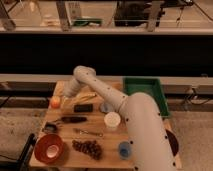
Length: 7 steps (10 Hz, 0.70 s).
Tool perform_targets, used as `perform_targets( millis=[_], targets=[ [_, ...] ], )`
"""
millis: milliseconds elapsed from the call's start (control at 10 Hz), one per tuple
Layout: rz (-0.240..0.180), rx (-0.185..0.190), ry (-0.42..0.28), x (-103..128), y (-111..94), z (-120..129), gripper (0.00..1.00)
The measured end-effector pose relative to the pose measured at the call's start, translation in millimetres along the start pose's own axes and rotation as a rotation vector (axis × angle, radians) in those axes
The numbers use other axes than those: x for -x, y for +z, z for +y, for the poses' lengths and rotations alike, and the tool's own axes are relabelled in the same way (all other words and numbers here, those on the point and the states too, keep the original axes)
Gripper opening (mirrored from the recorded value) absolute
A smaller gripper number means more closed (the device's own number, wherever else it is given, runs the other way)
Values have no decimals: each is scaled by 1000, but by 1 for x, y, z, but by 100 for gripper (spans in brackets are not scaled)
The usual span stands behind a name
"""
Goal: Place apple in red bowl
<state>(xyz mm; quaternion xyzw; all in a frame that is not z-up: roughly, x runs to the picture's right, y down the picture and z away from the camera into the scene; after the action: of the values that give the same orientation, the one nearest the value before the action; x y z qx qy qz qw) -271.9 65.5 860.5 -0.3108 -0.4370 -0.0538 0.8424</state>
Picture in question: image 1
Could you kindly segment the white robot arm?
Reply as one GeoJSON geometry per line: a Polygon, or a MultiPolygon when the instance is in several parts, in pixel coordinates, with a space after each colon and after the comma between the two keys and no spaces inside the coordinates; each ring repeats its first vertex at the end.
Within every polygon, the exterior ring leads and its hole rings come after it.
{"type": "Polygon", "coordinates": [[[85,85],[125,119],[136,171],[177,171],[160,110],[150,95],[137,92],[128,96],[98,79],[96,71],[85,66],[73,70],[63,95],[75,97],[85,85]]]}

